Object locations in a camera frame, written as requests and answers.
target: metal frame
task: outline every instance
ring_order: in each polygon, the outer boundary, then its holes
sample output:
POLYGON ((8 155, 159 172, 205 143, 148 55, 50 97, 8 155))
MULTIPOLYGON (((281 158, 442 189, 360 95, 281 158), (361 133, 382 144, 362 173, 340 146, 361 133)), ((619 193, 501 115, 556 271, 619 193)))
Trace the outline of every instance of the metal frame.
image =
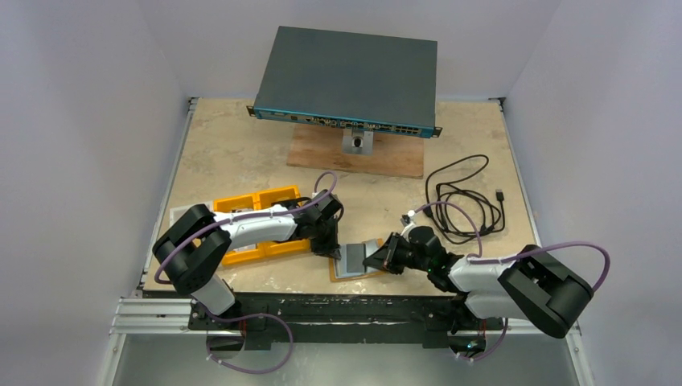
MULTIPOLYGON (((189 100, 189 109, 187 112, 187 119, 183 129, 183 138, 179 143, 177 152, 175 153, 175 161, 172 166, 171 176, 166 187, 166 193, 162 197, 162 202, 159 208, 156 223, 150 240, 150 247, 148 249, 145 268, 142 272, 142 279, 140 284, 144 285, 147 272, 151 263, 151 246, 158 235, 161 227, 163 215, 166 211, 168 199, 171 195, 171 188, 175 180, 175 175, 178 170, 180 157, 183 152, 183 147, 187 139, 191 120, 194 117, 198 98, 191 98, 189 100)), ((491 101, 500 107, 500 116, 507 132, 507 141, 511 150, 511 157, 516 168, 516 176, 519 179, 521 192, 524 197, 526 209, 528 211, 528 220, 530 221, 533 236, 536 243, 540 245, 540 236, 537 231, 535 218, 531 209, 528 195, 525 189, 524 181, 520 173, 518 162, 516 161, 516 153, 512 145, 512 140, 509 137, 509 130, 507 122, 504 119, 501 104, 499 101, 491 101)), ((148 334, 200 334, 200 335, 238 335, 239 331, 190 331, 187 329, 187 320, 190 317, 190 300, 181 298, 171 299, 139 299, 139 298, 123 298, 119 301, 116 309, 116 314, 112 321, 112 326, 109 331, 109 344, 105 353, 104 363, 100 369, 97 384, 102 386, 111 386, 116 375, 117 367, 121 358, 121 352, 125 346, 127 335, 148 335, 148 334)), ((463 334, 475 335, 477 331, 460 331, 463 334)), ((530 322, 524 320, 510 320, 508 327, 508 334, 510 335, 538 335, 543 334, 540 330, 535 328, 530 322)), ((570 357, 573 363, 578 383, 581 386, 594 386, 594 377, 590 369, 589 361, 585 355, 585 350, 582 346, 580 326, 576 323, 571 331, 566 335, 566 342, 569 347, 570 357)))

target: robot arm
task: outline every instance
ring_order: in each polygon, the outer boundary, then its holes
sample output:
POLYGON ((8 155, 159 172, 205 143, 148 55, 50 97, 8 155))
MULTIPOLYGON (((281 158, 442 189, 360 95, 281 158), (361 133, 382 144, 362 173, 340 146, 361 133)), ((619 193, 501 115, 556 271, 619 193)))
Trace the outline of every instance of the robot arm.
MULTIPOLYGON (((367 267, 401 274, 405 268, 426 272, 441 291, 466 297, 476 317, 527 319, 545 334, 563 338, 592 299, 592 288, 548 253, 503 264, 474 264, 448 253, 431 227, 415 226, 393 233, 367 267)), ((539 248, 528 245, 521 253, 539 248)))
POLYGON ((170 257, 164 272, 175 291, 190 294, 212 314, 222 314, 235 304, 232 289, 216 274, 225 253, 263 241, 310 239, 313 253, 334 256, 338 253, 337 219, 342 207, 334 195, 295 213, 282 214, 298 207, 299 199, 282 201, 268 209, 249 213, 211 212, 205 205, 191 207, 161 236, 152 248, 159 263, 170 257), (214 223, 222 223, 203 233, 175 256, 171 253, 191 235, 214 223))

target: orange tray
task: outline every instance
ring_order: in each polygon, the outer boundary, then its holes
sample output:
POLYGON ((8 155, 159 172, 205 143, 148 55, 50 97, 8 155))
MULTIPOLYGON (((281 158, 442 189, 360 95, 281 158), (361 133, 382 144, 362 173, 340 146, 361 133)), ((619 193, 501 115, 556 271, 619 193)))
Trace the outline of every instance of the orange tray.
MULTIPOLYGON (((221 211, 223 213, 242 211, 244 209, 258 211, 272 207, 273 203, 278 201, 297 199, 299 197, 301 197, 301 194, 298 192, 297 186, 279 187, 268 189, 267 191, 257 191, 250 195, 216 199, 213 201, 213 211, 221 211)), ((222 265, 241 264, 308 251, 310 251, 309 240, 287 241, 285 243, 266 241, 256 244, 255 249, 226 253, 225 257, 223 257, 222 265)))

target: white enclosure panel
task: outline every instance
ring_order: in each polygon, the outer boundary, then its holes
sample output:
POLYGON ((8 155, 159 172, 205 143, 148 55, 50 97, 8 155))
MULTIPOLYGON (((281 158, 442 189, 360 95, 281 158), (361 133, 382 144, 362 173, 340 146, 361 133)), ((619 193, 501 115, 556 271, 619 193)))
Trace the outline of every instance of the white enclosure panel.
POLYGON ((544 243, 613 255, 580 319, 597 384, 682 380, 681 26, 675 0, 563 0, 506 103, 544 243))
POLYGON ((94 383, 186 111, 134 0, 0 2, 0 384, 94 383))
POLYGON ((195 97, 254 97, 277 27, 290 26, 437 40, 438 96, 484 99, 509 93, 559 0, 140 4, 183 91, 195 97))

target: black usb cable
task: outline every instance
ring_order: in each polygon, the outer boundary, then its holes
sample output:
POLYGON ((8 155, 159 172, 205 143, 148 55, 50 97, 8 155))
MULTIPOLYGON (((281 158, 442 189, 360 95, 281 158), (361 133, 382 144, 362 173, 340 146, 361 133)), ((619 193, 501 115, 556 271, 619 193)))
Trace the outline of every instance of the black usb cable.
MULTIPOLYGON (((490 159, 485 154, 475 154, 468 157, 459 159, 458 161, 452 162, 451 164, 445 165, 440 169, 434 170, 425 181, 425 195, 426 202, 431 203, 429 198, 429 181, 431 177, 436 173, 448 169, 452 166, 458 165, 459 163, 468 161, 470 159, 482 158, 485 159, 485 163, 477 169, 474 173, 467 175, 462 179, 456 179, 454 181, 448 181, 444 183, 436 184, 436 201, 449 201, 453 196, 463 196, 469 199, 473 199, 481 209, 483 214, 483 221, 481 223, 481 228, 479 229, 479 234, 481 237, 490 235, 492 233, 502 232, 506 226, 506 219, 504 215, 504 193, 501 189, 495 191, 495 198, 499 203, 499 207, 495 206, 485 195, 477 191, 472 191, 471 189, 461 189, 455 186, 456 183, 462 183, 475 177, 478 173, 482 172, 490 163, 490 159)), ((450 219, 450 213, 448 212, 448 206, 446 205, 435 205, 432 207, 427 207, 424 209, 424 213, 433 221, 433 225, 442 233, 442 235, 452 244, 465 244, 476 238, 476 234, 473 231, 463 231, 457 228, 452 220, 450 219), (456 236, 462 238, 462 240, 453 240, 450 236, 456 236)))

